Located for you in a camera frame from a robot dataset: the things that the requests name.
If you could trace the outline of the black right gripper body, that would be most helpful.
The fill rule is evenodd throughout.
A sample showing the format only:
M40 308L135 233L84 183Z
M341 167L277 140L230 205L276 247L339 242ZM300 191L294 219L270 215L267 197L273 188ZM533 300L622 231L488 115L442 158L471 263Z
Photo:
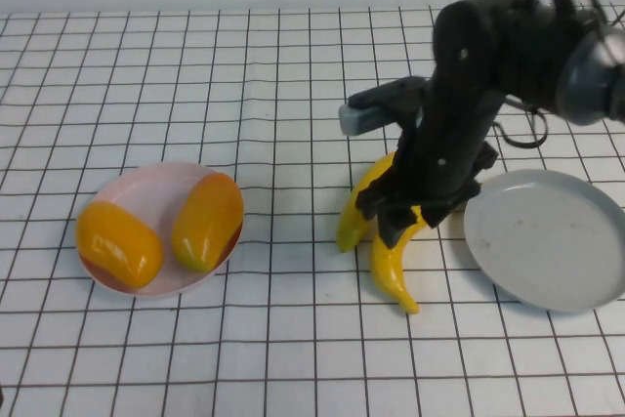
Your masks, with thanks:
M461 90L440 77L426 88L422 118L394 163L394 204L455 207L479 192L473 167L504 95Z

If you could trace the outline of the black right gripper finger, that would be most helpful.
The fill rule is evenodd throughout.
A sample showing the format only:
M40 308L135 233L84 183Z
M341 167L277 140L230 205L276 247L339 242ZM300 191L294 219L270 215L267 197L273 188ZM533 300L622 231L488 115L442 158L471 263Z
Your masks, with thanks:
M480 193L480 183L476 180L467 181L455 193L444 199L421 205L421 218L430 227L437 227L457 208L466 204Z
M377 220L379 237L389 249L396 247L406 230L416 224L416 215L393 177L372 181L358 193L355 208L365 220Z

